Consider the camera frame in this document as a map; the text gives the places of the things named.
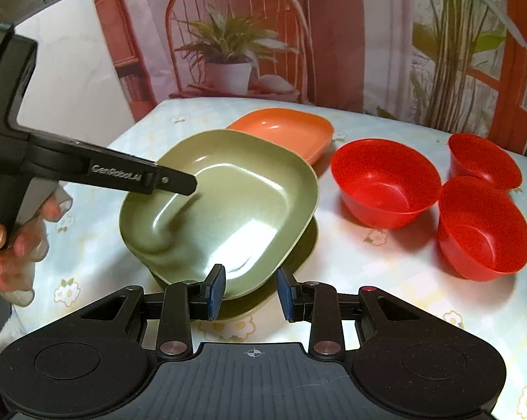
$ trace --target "printed wall mural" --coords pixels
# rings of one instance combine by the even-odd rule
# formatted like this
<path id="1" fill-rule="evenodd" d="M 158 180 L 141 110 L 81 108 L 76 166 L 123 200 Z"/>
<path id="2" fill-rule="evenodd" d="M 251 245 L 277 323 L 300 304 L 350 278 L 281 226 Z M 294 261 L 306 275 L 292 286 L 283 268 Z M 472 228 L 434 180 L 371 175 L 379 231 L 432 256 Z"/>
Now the printed wall mural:
<path id="1" fill-rule="evenodd" d="M 165 99 L 300 102 L 527 146 L 527 0 L 95 0 L 138 121 Z"/>

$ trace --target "orange plate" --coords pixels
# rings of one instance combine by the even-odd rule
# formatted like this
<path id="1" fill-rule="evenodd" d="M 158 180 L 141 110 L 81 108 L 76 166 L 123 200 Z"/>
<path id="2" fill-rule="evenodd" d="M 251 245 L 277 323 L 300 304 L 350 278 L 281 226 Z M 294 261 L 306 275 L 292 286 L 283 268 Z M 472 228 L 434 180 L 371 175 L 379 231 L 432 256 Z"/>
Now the orange plate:
<path id="1" fill-rule="evenodd" d="M 287 148 L 314 164 L 326 151 L 333 136 L 328 120 L 298 110 L 270 108 L 244 115 L 228 129 L 252 134 Z"/>

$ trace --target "chair backrest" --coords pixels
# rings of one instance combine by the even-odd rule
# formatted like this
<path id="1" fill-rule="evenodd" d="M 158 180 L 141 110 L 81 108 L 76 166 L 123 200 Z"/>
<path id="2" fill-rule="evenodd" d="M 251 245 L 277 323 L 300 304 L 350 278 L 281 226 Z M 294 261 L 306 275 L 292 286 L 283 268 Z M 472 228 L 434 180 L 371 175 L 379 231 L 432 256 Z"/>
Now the chair backrest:
<path id="1" fill-rule="evenodd" d="M 298 53 L 276 53 L 276 61 L 260 60 L 260 74 L 276 74 L 300 92 L 300 101 L 312 102 L 314 84 L 314 56 L 310 30 L 298 0 L 170 0 L 166 7 L 166 36 L 178 89 L 188 84 L 202 83 L 204 69 L 193 65 L 194 58 L 176 49 L 193 41 L 189 22 L 207 20 L 207 6 L 212 5 L 230 15 L 253 15 L 266 28 L 278 33 L 278 39 L 296 47 Z"/>

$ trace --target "metal bolt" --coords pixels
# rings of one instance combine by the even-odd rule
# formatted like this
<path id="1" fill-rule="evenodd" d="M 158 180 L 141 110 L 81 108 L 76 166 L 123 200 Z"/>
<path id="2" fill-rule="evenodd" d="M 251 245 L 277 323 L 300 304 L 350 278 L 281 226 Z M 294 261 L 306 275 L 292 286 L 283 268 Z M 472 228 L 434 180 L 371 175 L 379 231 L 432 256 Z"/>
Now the metal bolt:
<path id="1" fill-rule="evenodd" d="M 161 344 L 160 349 L 166 355 L 180 355 L 188 350 L 188 346 L 181 341 L 166 341 Z"/>
<path id="2" fill-rule="evenodd" d="M 314 350 L 321 355 L 335 355 L 341 346 L 335 341 L 320 341 L 314 345 Z"/>

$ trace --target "table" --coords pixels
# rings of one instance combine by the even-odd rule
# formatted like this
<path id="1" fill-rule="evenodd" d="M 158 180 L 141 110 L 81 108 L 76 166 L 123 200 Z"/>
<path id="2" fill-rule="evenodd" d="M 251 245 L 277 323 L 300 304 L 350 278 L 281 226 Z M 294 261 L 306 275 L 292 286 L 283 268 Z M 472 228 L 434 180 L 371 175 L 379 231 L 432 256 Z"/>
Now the table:
<path id="1" fill-rule="evenodd" d="M 200 131 L 226 127 L 256 109 L 291 103 L 257 99 L 195 98 L 161 103 L 120 136 L 111 148 L 157 160 L 180 140 Z M 433 236 L 437 207 L 402 230 L 361 227 L 340 204 L 329 171 L 329 158 L 342 144 L 366 137 L 393 139 L 427 156 L 447 178 L 448 134 L 429 128 L 350 112 L 313 107 L 331 121 L 332 147 L 315 166 L 320 199 L 316 212 L 319 237 L 315 250 L 297 272 L 300 281 L 320 280 L 343 293 L 374 285 L 443 318 L 493 344 L 506 361 L 505 388 L 494 410 L 499 420 L 527 419 L 527 267 L 517 275 L 488 283 L 458 279 L 441 259 Z M 524 174 L 524 184 L 512 199 L 527 220 L 527 158 L 512 155 Z M 17 308 L 26 331 L 42 327 L 127 285 L 159 291 L 147 269 L 127 250 L 119 233 L 119 212 L 125 192 L 70 184 L 73 209 L 57 224 L 49 224 L 50 254 L 36 268 L 36 298 Z M 225 322 L 196 322 L 194 346 L 201 341 L 283 342 L 307 345 L 310 324 L 288 324 L 274 296 L 245 317 Z M 358 347 L 352 322 L 344 324 L 347 348 Z M 155 324 L 144 346 L 154 347 Z"/>

